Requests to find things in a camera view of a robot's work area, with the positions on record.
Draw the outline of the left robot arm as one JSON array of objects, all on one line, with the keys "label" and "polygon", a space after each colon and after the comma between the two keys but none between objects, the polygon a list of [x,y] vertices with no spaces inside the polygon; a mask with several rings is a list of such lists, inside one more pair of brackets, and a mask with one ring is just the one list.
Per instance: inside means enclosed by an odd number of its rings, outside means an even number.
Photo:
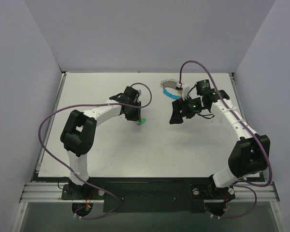
[{"label": "left robot arm", "polygon": [[73,194],[84,199],[89,195],[90,187],[84,181],[89,180],[87,154],[93,146],[96,128],[107,120],[124,115],[133,122],[141,121],[141,92],[130,86],[124,92],[111,96],[101,106],[85,111],[73,110],[64,126],[60,141],[67,150],[70,172],[69,185]]}]

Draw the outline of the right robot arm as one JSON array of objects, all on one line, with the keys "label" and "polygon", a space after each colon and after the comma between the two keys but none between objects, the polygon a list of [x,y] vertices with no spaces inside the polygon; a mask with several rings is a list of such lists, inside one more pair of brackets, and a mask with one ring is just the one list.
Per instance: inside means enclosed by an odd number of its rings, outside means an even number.
[{"label": "right robot arm", "polygon": [[184,119],[208,110],[235,142],[227,166],[213,174],[210,178],[212,182],[206,185],[210,197],[216,198],[225,187],[270,168],[270,139],[259,135],[247,124],[224,90],[212,88],[208,79],[198,81],[193,87],[175,81],[171,88],[179,94],[171,96],[174,101],[170,124],[182,124]]}]

